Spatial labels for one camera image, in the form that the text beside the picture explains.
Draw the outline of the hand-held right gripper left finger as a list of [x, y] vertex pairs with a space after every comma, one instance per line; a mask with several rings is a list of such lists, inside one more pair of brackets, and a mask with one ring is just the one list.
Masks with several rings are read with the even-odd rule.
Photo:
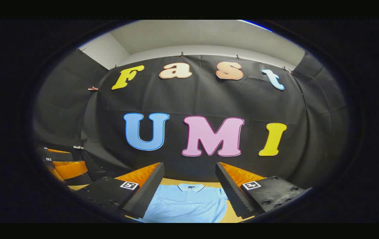
[[109, 215], [143, 218], [164, 172], [164, 163], [158, 162], [116, 178], [103, 177], [75, 193]]

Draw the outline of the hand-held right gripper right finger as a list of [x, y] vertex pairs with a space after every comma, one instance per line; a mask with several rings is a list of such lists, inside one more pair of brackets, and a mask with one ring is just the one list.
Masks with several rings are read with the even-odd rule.
[[236, 216], [243, 219], [274, 210], [312, 190], [279, 176], [262, 177], [224, 162], [216, 163], [215, 174]]

